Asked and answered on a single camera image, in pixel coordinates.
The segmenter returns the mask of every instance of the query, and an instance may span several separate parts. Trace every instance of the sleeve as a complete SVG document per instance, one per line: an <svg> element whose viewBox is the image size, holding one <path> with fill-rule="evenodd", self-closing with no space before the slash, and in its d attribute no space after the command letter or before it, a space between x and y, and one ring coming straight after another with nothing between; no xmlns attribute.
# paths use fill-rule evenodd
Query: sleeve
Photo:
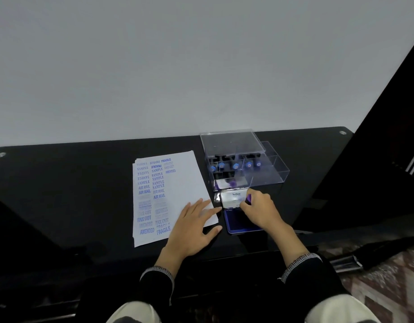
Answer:
<svg viewBox="0 0 414 323"><path fill-rule="evenodd" d="M160 266L148 268L140 278L134 301L123 304L107 323L159 323L171 305L174 279Z"/></svg>
<svg viewBox="0 0 414 323"><path fill-rule="evenodd" d="M344 288L330 262L309 253L292 262L281 277L296 322L379 322Z"/></svg>

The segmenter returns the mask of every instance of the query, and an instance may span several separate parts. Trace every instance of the hand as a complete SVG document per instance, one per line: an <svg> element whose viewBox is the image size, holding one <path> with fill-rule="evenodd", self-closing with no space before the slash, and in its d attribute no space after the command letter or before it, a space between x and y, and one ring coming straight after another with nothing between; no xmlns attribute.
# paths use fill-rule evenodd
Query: hand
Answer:
<svg viewBox="0 0 414 323"><path fill-rule="evenodd" d="M216 207L202 213L209 203L210 200L199 199L183 208L155 265L166 268L175 277L186 257L198 253L217 236L222 226L213 227L206 235L203 233L207 220L222 209Z"/></svg>
<svg viewBox="0 0 414 323"><path fill-rule="evenodd" d="M248 205L242 201L240 208L258 227L269 233L269 230L274 226L285 224L269 194L263 194L258 190L249 188L246 197L247 195L251 195L252 205Z"/></svg>

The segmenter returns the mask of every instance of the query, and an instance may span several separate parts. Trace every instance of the clear plastic box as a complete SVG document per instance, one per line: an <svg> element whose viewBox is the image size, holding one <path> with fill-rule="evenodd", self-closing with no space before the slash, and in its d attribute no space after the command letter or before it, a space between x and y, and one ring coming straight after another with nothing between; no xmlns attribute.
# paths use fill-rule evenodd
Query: clear plastic box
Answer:
<svg viewBox="0 0 414 323"><path fill-rule="evenodd" d="M283 183L289 169L253 130L200 135L214 191Z"/></svg>

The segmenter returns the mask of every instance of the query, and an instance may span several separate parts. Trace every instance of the patterned carpet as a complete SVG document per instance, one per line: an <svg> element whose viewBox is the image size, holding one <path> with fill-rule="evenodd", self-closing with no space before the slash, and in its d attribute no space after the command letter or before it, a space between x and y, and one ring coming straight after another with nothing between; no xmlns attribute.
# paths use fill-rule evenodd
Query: patterned carpet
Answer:
<svg viewBox="0 0 414 323"><path fill-rule="evenodd" d="M338 255L345 249L331 249ZM382 323L414 323L414 247L370 271L343 275L343 285Z"/></svg>

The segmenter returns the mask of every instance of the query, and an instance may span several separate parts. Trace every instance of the paper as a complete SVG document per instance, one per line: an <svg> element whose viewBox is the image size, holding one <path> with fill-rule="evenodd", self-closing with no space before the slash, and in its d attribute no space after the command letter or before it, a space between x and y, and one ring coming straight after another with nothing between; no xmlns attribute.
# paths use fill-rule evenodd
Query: paper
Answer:
<svg viewBox="0 0 414 323"><path fill-rule="evenodd" d="M138 158L132 176L135 247L168 238L188 202L210 198L193 151ZM215 214L204 226L218 222Z"/></svg>

